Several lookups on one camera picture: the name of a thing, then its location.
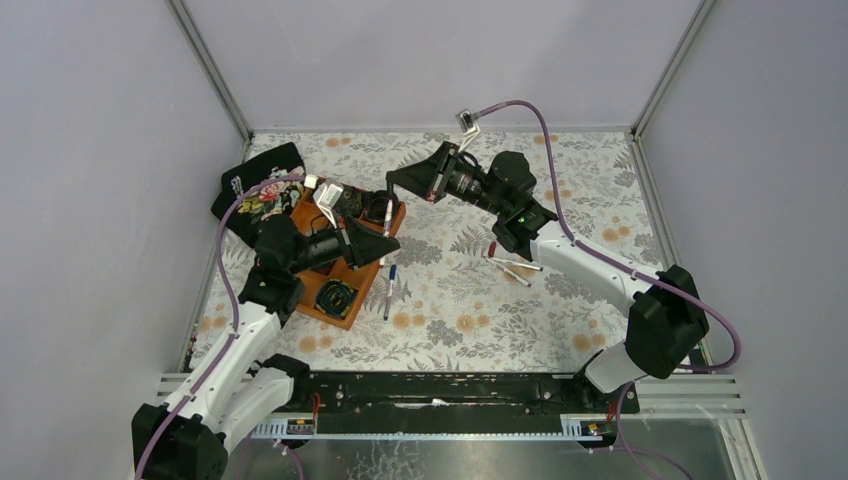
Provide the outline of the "white marker blue end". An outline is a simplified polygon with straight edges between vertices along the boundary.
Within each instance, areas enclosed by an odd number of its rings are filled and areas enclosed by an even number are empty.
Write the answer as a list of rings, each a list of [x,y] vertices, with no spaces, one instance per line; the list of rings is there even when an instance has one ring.
[[[392,279],[390,279],[387,282],[386,296],[385,296],[385,301],[384,301],[384,305],[383,305],[383,320],[384,321],[388,321],[388,319],[389,319],[391,301],[392,301],[393,290],[394,290],[394,283],[395,282]]]

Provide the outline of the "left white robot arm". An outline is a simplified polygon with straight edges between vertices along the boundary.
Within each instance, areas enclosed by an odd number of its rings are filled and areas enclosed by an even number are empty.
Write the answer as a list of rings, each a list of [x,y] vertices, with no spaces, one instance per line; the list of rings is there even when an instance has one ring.
[[[285,215],[261,224],[255,263],[236,298],[234,325],[159,405],[143,404],[131,422],[137,479],[219,479],[238,444],[275,409],[305,401],[308,366],[276,354],[242,381],[306,291],[299,274],[337,259],[359,268],[400,243],[346,216],[306,236]]]

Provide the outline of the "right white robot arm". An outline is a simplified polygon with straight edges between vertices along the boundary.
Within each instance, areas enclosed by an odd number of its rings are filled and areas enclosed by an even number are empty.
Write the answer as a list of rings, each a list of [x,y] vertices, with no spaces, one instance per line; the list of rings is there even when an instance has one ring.
[[[536,178],[521,153],[501,152],[483,170],[445,142],[427,159],[388,172],[386,181],[431,203],[452,196],[495,215],[492,231],[505,250],[569,275],[619,310],[627,319],[624,340],[578,372],[599,392],[644,376],[668,378],[709,331],[688,271],[652,271],[564,233],[557,215],[534,198]]]

